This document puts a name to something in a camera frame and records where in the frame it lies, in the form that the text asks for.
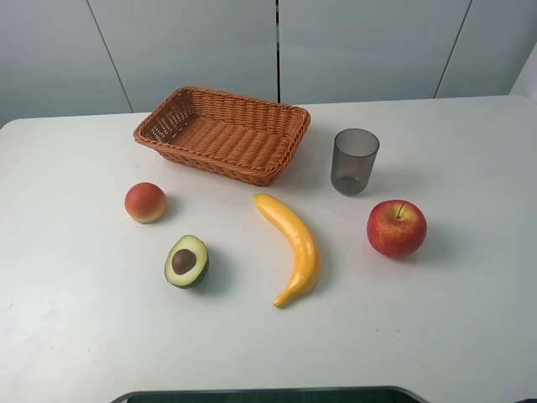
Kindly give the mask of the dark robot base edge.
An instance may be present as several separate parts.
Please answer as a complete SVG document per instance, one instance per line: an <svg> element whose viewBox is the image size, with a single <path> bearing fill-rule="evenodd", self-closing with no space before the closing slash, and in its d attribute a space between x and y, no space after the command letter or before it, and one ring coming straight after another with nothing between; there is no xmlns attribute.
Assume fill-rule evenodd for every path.
<svg viewBox="0 0 537 403"><path fill-rule="evenodd" d="M425 402L395 386L132 392L113 402Z"/></svg>

